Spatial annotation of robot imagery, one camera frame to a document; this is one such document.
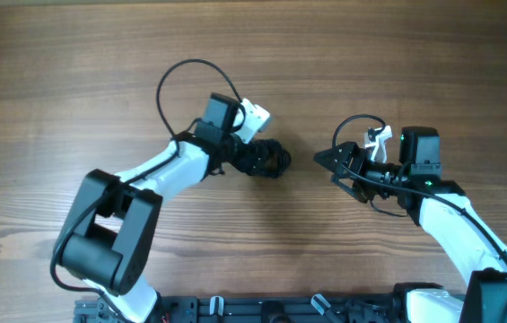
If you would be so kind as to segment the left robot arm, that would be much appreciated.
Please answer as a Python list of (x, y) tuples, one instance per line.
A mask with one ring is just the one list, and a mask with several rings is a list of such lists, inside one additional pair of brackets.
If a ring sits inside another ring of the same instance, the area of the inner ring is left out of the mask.
[(162, 320), (161, 295), (144, 278), (162, 206), (229, 163), (247, 175), (272, 176), (278, 144), (258, 140), (270, 113), (250, 100), (211, 95), (205, 113), (172, 136), (164, 151), (131, 169), (92, 170), (82, 181), (50, 260), (83, 281), (75, 292), (98, 295), (101, 312), (121, 322)]

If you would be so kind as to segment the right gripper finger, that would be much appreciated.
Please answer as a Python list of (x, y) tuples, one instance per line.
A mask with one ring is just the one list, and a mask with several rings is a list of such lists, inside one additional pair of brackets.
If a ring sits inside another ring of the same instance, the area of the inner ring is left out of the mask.
[(337, 187), (341, 188), (344, 192), (346, 192), (349, 196), (351, 196), (358, 202), (360, 203), (368, 202), (368, 197), (363, 192), (362, 187), (356, 181), (353, 181), (351, 185), (348, 185), (345, 182), (343, 182), (343, 178), (337, 176), (336, 174), (333, 174), (331, 176), (331, 182)]
[(346, 173), (353, 159), (354, 143), (342, 143), (315, 153), (313, 160), (332, 173)]

